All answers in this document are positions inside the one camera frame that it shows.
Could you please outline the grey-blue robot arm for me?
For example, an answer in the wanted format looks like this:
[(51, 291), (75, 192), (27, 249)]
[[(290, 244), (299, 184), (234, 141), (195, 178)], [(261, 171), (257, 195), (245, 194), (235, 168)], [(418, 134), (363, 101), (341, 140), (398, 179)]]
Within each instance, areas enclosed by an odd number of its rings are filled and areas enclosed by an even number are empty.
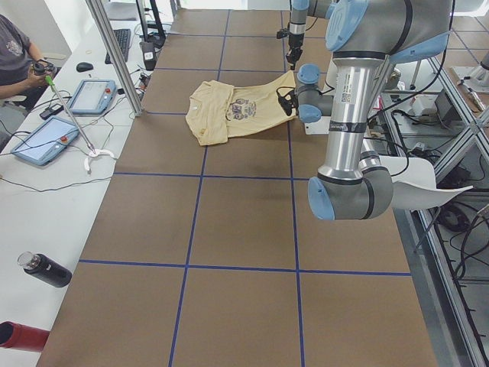
[(296, 63), (300, 60), (303, 52), (307, 18), (329, 18), (331, 5), (332, 1), (327, 0), (293, 0), (291, 2), (290, 20), (287, 28), (289, 50), (286, 54), (286, 60), (291, 70), (295, 70)]
[[(308, 183), (309, 205), (323, 220), (372, 219), (393, 198), (393, 182), (364, 140), (377, 92), (375, 73), (384, 62), (409, 63), (446, 49), (453, 1), (294, 1), (287, 62), (298, 86), (278, 101), (288, 115), (317, 122), (330, 115), (325, 162)], [(299, 65), (308, 17), (328, 21), (325, 45), (337, 69), (332, 95), (319, 90), (319, 68)]]

